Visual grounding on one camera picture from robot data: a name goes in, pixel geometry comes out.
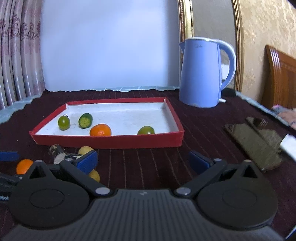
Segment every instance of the cucumber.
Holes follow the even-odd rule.
[[[84,113],[78,120],[78,125],[80,128],[89,128],[92,124],[92,116],[90,113]]]

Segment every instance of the white backdrop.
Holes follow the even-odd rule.
[[[44,0],[46,89],[179,86],[177,0]]]

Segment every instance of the gold picture frame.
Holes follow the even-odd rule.
[[[244,73],[244,31],[242,26],[242,16],[239,0],[231,0],[234,13],[234,26],[236,38],[237,68],[234,87],[237,91],[242,91],[242,81]],[[179,28],[180,42],[186,38],[194,36],[193,13],[191,0],[178,0],[179,4]],[[180,66],[182,66],[183,54],[180,55]]]

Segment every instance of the blue gripper pad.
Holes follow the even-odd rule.
[[[16,151],[0,151],[0,161],[17,161],[19,158]]]
[[[188,160],[189,160],[190,167],[197,174],[203,173],[204,171],[209,169],[212,165],[214,165],[214,161],[212,161],[210,158],[203,156],[197,151],[189,152]]]
[[[98,165],[98,153],[92,150],[75,160],[74,165],[88,175]]]

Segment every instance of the metal screw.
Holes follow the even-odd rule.
[[[186,196],[191,193],[191,189],[186,187],[180,187],[176,189],[176,193]]]
[[[110,189],[101,187],[101,188],[97,188],[95,192],[99,195],[107,195],[110,192]]]

